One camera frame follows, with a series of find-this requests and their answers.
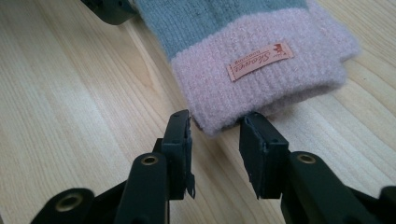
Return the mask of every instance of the knitted glove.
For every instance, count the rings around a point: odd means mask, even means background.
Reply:
[[[343,24],[333,19],[315,0],[306,0],[306,3],[317,27],[333,46],[336,57],[340,62],[353,58],[360,53],[361,49],[358,41]]]
[[[267,115],[346,80],[346,56],[333,47],[338,38],[318,28],[334,22],[320,13],[313,20],[305,0],[135,2],[209,135],[251,111]]]

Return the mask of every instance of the wood grain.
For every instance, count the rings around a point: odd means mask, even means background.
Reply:
[[[345,184],[377,196],[396,185],[396,2],[319,1],[359,39],[340,91],[270,118],[290,149],[318,154]],[[70,188],[104,192],[186,108],[141,19],[111,26],[79,1],[0,3],[0,215],[28,223]],[[283,223],[257,201],[238,128],[207,138],[192,126],[197,197],[171,202],[172,223]]]

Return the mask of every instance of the wooden table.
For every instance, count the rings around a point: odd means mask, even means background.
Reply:
[[[378,196],[396,185],[396,1],[319,1],[359,39],[340,91],[270,119],[290,150],[318,154],[345,184]],[[127,178],[138,155],[186,108],[153,34],[134,19],[101,22],[76,1],[0,3],[0,213],[28,223],[55,194],[95,194]],[[193,125],[196,199],[171,202],[172,223],[282,223],[258,201],[239,129],[210,139]]]

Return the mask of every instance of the pink knit cuff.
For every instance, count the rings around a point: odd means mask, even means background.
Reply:
[[[287,43],[294,57],[231,82],[227,65],[253,50]],[[177,54],[171,61],[192,116],[209,134],[255,110],[264,114],[339,88],[346,72],[305,9],[248,15]]]
[[[327,37],[340,62],[353,58],[361,52],[357,39],[344,24],[333,18],[316,0],[306,0],[306,3],[316,26]]]

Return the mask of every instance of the fabric label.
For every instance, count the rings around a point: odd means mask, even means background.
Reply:
[[[248,55],[228,64],[227,71],[232,82],[267,64],[292,58],[293,52],[284,42],[275,43],[250,52]]]

